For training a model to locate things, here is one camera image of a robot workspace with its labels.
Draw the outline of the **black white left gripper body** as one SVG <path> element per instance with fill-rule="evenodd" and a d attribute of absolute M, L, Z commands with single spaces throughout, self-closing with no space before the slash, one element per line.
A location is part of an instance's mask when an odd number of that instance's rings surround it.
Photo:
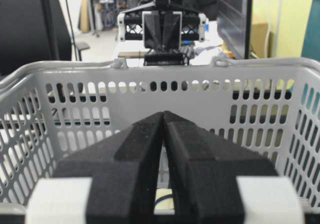
<path fill-rule="evenodd" d="M 145 47 L 144 45 L 144 12 L 158 11 L 160 29 L 163 39 L 164 17 L 166 11 L 180 14 L 179 47 Z M 197 10 L 188 9 L 176 3 L 146 3 L 122 11 L 117 16 L 120 41 L 142 41 L 149 51 L 144 55 L 145 66 L 189 65 L 190 56 L 181 50 L 186 41 L 205 40 L 206 15 Z"/>

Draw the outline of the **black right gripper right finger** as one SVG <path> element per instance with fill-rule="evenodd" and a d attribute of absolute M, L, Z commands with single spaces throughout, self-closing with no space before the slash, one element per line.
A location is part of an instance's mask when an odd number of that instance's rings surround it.
<path fill-rule="evenodd" d="M 291 181 L 255 151 L 164 113 L 176 213 L 198 224 L 302 224 Z"/>

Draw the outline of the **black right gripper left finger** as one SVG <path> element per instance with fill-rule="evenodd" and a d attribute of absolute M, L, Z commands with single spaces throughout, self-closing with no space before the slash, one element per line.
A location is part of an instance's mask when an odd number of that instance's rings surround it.
<path fill-rule="evenodd" d="M 162 112 L 58 161 L 28 202 L 28 224 L 138 224 L 152 220 Z"/>

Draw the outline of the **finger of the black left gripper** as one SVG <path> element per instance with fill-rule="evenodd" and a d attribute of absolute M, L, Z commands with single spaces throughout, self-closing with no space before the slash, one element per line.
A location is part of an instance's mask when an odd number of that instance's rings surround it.
<path fill-rule="evenodd" d="M 164 26 L 162 33 L 163 47 L 179 47 L 181 15 L 166 11 L 164 15 Z"/>
<path fill-rule="evenodd" d="M 162 46 L 160 15 L 158 11 L 144 12 L 144 46 Z"/>

